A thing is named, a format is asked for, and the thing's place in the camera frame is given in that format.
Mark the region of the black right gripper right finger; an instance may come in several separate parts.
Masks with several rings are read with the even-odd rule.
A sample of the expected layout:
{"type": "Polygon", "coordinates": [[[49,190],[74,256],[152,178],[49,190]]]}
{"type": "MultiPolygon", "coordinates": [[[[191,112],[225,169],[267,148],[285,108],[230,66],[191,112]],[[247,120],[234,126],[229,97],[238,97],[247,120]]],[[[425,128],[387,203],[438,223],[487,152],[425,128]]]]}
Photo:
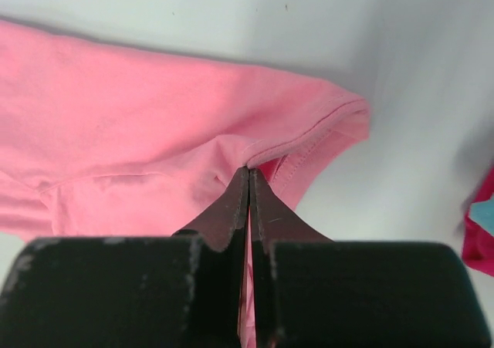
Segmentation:
{"type": "Polygon", "coordinates": [[[259,347],[490,347],[460,258],[437,242],[335,242],[249,173],[259,347]]]}

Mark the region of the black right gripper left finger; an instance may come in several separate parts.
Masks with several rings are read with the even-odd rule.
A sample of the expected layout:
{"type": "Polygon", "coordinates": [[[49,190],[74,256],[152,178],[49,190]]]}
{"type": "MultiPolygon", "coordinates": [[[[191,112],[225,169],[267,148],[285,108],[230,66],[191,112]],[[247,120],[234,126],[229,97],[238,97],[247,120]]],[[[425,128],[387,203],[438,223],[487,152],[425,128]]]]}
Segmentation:
{"type": "Polygon", "coordinates": [[[249,170],[169,237],[28,243],[1,292],[3,347],[238,347],[249,170]]]}

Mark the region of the pink t shirt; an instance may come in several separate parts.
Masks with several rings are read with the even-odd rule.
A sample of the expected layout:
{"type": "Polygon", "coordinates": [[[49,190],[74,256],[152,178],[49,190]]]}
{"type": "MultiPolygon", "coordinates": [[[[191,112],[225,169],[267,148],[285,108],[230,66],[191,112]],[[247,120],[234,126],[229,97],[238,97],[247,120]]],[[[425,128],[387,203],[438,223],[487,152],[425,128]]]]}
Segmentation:
{"type": "MultiPolygon", "coordinates": [[[[295,213],[368,129],[367,102],[322,79],[1,24],[1,228],[26,245],[169,237],[242,167],[295,213]]],[[[250,194],[239,337],[259,347],[250,194]]]]}

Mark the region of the red folded t shirt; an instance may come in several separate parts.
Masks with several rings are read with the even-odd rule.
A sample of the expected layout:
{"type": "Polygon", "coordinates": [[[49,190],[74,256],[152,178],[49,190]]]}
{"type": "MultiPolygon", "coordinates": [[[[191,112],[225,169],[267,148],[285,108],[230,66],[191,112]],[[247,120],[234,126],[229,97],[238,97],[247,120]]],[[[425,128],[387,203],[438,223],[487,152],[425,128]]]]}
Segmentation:
{"type": "Polygon", "coordinates": [[[480,189],[465,213],[465,237],[462,260],[470,268],[493,276],[493,236],[469,218],[473,203],[493,197],[493,168],[486,175],[480,189]]]}

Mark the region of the teal folded t shirt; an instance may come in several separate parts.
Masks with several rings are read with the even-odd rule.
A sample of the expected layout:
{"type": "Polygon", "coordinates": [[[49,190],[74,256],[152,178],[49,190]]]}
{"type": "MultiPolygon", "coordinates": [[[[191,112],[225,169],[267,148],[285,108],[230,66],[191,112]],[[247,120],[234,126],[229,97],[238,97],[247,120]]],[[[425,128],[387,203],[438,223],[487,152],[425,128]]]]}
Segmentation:
{"type": "Polygon", "coordinates": [[[494,199],[493,197],[471,205],[469,218],[491,236],[494,235],[494,199]]]}

